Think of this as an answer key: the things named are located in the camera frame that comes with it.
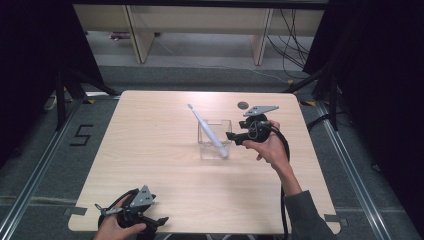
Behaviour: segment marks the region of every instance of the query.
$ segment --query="metal bracket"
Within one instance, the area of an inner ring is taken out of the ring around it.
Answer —
[[[278,106],[253,106],[246,113],[243,114],[243,117],[258,116],[262,113],[270,112],[276,109],[279,109]]]
[[[150,193],[149,188],[144,185],[131,202],[131,207],[147,206],[153,203],[155,203],[153,195]]]

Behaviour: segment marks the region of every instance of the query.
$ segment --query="black sleeve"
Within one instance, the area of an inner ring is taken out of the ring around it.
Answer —
[[[293,240],[336,239],[327,223],[319,216],[309,191],[285,197],[285,203],[292,225]]]

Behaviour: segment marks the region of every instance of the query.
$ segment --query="hand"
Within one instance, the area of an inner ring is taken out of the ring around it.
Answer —
[[[130,195],[124,197],[114,208],[121,207],[129,196]],[[140,233],[144,229],[146,229],[146,224],[144,223],[135,224],[129,228],[121,228],[118,224],[117,216],[111,215],[105,217],[93,240],[124,240],[133,234]]]
[[[269,120],[269,122],[274,128],[280,129],[280,123],[272,120]],[[284,145],[274,132],[271,132],[268,139],[263,143],[245,140],[242,145],[247,149],[255,149],[259,153],[256,160],[259,161],[264,158],[275,170],[278,170],[279,167],[284,167],[289,162]]]
[[[280,124],[276,121],[268,120],[273,127],[280,129]],[[289,164],[286,150],[283,142],[278,138],[277,134],[271,132],[268,139],[263,143],[245,140],[242,143],[247,149],[255,149],[259,154],[256,160],[265,159],[267,163],[277,172],[281,180],[281,185],[286,196],[295,195],[302,192],[302,188],[294,175],[293,169]]]

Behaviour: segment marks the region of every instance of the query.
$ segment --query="glass cup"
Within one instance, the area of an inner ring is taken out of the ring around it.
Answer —
[[[226,132],[231,132],[231,120],[204,120],[217,136],[218,140],[224,146],[228,155],[230,153],[231,141],[228,140]],[[198,143],[200,147],[200,157],[202,159],[226,159],[222,157],[219,150],[215,147],[208,135],[203,130],[201,124],[198,124]]]

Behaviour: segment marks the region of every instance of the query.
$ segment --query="black cable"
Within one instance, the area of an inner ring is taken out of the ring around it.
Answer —
[[[289,40],[287,41],[287,45],[289,44],[289,42],[290,42],[290,38],[293,38],[293,41],[295,42],[295,44],[296,44],[296,47],[297,47],[297,51],[298,51],[298,53],[299,53],[299,57],[300,57],[300,59],[302,60],[302,62],[304,62],[304,61],[306,61],[306,58],[305,58],[305,56],[303,56],[303,51],[302,51],[302,49],[307,53],[307,54],[309,54],[309,51],[305,48],[305,47],[303,47],[302,46],[302,44],[300,44],[299,43],[299,41],[297,41],[297,35],[296,35],[296,24],[295,24],[295,20],[296,20],[296,10],[295,9],[292,9],[292,27],[290,27],[289,26],[289,23],[287,22],[287,19],[286,19],[286,17],[284,16],[284,13],[283,13],[283,11],[282,11],[282,9],[280,9],[280,13],[281,13],[281,16],[283,17],[283,20],[284,20],[284,23],[286,24],[286,27],[287,27],[287,29],[289,30]]]
[[[298,45],[298,46],[300,46],[300,48],[302,48],[304,51],[306,51],[307,53],[309,53],[309,50],[308,49],[306,49],[305,47],[303,47],[298,41],[297,41],[297,35],[296,35],[296,33],[294,33],[293,34],[293,29],[290,29],[290,26],[289,26],[289,24],[288,24],[288,22],[287,22],[287,20],[286,20],[286,18],[285,18],[285,16],[284,16],[284,13],[283,13],[283,11],[282,11],[282,9],[280,9],[280,13],[281,13],[281,16],[283,17],[283,19],[284,19],[284,22],[286,23],[286,26],[287,26],[287,29],[289,29],[289,32],[290,32],[290,35],[292,35],[292,37],[294,37],[293,38],[293,40],[296,42],[296,45]],[[293,21],[292,21],[292,25],[295,27],[296,25],[295,25],[295,22],[294,22],[294,18],[296,18],[296,11],[295,11],[295,9],[292,9],[292,18],[293,18]]]
[[[281,50],[279,47],[277,47],[277,45],[269,38],[269,36],[267,36],[269,42],[271,43],[272,47],[275,49],[275,51],[277,51],[278,54],[280,54],[283,57],[288,58],[291,62],[293,62],[294,64],[296,64],[299,67],[303,67],[303,64],[298,62],[296,59],[294,59],[292,56],[288,55],[287,53],[285,53],[283,50]]]

